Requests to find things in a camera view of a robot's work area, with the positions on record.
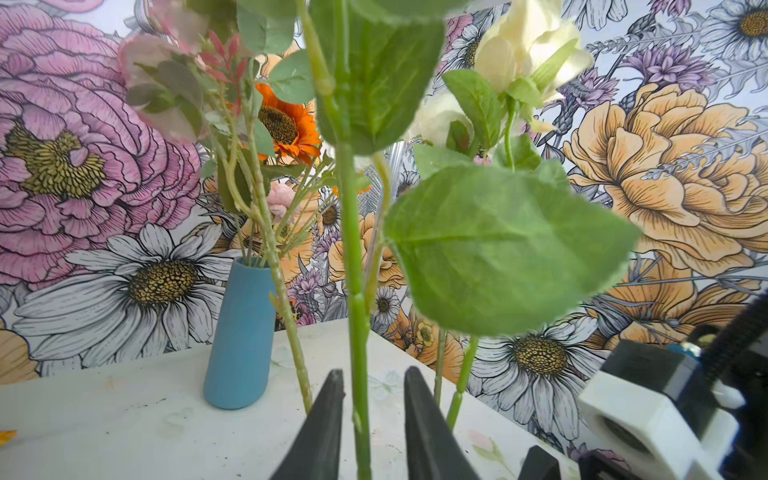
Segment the flower stem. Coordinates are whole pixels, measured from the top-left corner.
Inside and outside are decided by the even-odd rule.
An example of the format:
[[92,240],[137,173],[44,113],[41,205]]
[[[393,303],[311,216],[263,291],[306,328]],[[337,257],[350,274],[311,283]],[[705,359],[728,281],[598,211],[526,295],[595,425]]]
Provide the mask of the flower stem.
[[440,391],[442,389],[442,360],[445,356],[445,341],[447,339],[448,330],[440,327],[440,334],[437,337],[437,365],[435,366],[435,403],[438,408],[440,408]]
[[456,393],[453,394],[453,400],[451,400],[451,408],[448,410],[448,418],[445,419],[445,422],[448,423],[448,428],[450,428],[451,431],[453,431],[453,426],[456,425],[458,409],[462,406],[462,394],[467,389],[467,384],[469,383],[469,374],[472,371],[472,362],[475,361],[475,354],[478,351],[479,343],[479,335],[472,335],[469,337],[469,349],[464,353],[464,362],[462,362],[462,371],[458,375]]
[[275,289],[277,291],[277,306],[280,316],[283,317],[283,322],[286,326],[286,333],[288,334],[288,343],[290,344],[291,353],[293,354],[293,363],[296,364],[296,377],[299,380],[299,388],[301,390],[301,396],[304,401],[304,412],[309,413],[312,409],[312,389],[310,387],[310,378],[306,372],[306,365],[304,363],[304,353],[301,350],[301,343],[299,341],[299,335],[296,331],[296,316],[291,310],[290,301],[288,300],[288,292],[286,290],[285,277],[283,276],[283,269],[280,265],[280,258],[277,253],[277,241],[275,239],[275,232],[272,230],[272,224],[270,219],[272,215],[270,213],[269,204],[266,202],[266,189],[264,188],[264,177],[261,174],[261,165],[258,161],[258,149],[256,148],[256,136],[254,134],[253,115],[250,111],[250,106],[246,106],[245,118],[248,127],[248,144],[250,150],[253,152],[253,156],[256,161],[253,162],[253,179],[254,187],[256,190],[256,200],[258,203],[258,210],[261,212],[262,222],[260,224],[262,231],[262,251],[266,254],[266,261],[270,265],[270,271],[272,273],[272,281],[275,283]]
[[347,0],[334,0],[333,22],[335,81],[330,77],[313,21],[304,0],[296,0],[304,27],[304,41],[310,57],[313,81],[322,98],[334,136],[336,137],[336,177],[339,181],[341,203],[341,234],[344,242],[347,309],[349,311],[349,355],[352,367],[352,421],[355,426],[357,478],[371,478],[371,445],[368,418],[368,358],[366,343],[370,331],[363,291],[362,249],[357,220],[357,185],[355,158],[352,149],[352,127],[348,115],[349,97],[349,7]]
[[379,216],[376,218],[376,225],[373,227],[373,252],[371,255],[368,255],[368,262],[365,268],[367,313],[371,313],[373,302],[376,301],[376,287],[379,286],[379,268],[381,267],[382,253],[384,252],[384,239],[381,233],[384,231],[384,216],[387,210],[389,210],[389,204],[392,203],[392,174],[382,152],[373,154],[373,164],[376,167],[376,173],[379,174],[379,178],[382,181],[383,198]]

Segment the orange sunflower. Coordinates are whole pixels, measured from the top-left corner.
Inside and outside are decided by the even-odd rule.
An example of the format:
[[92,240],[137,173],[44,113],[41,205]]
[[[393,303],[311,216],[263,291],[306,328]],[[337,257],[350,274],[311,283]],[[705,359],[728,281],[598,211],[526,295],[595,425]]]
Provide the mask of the orange sunflower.
[[[256,84],[256,89],[264,97],[259,120],[272,136],[275,154],[311,165],[322,143],[315,118],[304,105],[279,100],[268,84]],[[266,155],[259,154],[259,159],[266,160]]]

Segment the white daisy illustration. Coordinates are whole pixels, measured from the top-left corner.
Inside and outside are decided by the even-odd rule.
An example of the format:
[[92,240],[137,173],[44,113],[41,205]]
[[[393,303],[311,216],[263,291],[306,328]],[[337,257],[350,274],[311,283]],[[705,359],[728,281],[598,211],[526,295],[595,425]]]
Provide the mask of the white daisy illustration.
[[701,26],[703,51],[725,59],[768,58],[768,0],[725,0]]
[[582,378],[592,377],[610,353],[578,345],[597,326],[597,320],[584,315],[537,333],[481,339],[471,393],[495,400],[492,406],[511,412],[518,423],[527,424],[535,415],[546,432],[557,429],[566,439],[576,439]]
[[230,250],[209,254],[221,227],[211,225],[175,245],[168,230],[141,229],[138,241],[117,235],[108,250],[79,250],[67,261],[91,273],[29,293],[13,330],[44,336],[30,357],[44,363],[80,359],[84,368],[186,349],[211,340],[224,295]]

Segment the purple flower illustration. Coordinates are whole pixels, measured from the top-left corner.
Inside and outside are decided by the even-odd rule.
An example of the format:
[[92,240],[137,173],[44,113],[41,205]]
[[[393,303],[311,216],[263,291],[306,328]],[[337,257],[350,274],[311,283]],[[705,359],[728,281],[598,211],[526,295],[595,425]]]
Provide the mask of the purple flower illustration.
[[188,217],[200,158],[125,104],[117,43],[30,5],[0,25],[0,284],[51,285],[67,253]]
[[590,111],[606,101],[613,101],[619,80],[598,76],[596,68],[590,68],[558,91],[565,96],[565,103],[573,103]]
[[683,90],[693,88],[701,92],[715,83],[714,68],[702,57],[691,57],[690,48],[671,45],[666,48],[649,48],[626,57],[622,67],[632,67],[643,75],[644,83],[679,84]]
[[667,11],[670,17],[684,15],[690,9],[690,0],[650,0],[650,11],[654,14]]

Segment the pink peony illustration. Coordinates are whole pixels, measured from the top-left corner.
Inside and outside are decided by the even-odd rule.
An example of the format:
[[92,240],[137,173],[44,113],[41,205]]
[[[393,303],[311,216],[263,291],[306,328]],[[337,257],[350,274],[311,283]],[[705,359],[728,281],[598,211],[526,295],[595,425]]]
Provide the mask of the pink peony illustration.
[[67,253],[189,216],[197,151],[124,103],[117,52],[90,25],[0,7],[0,284],[53,284]]

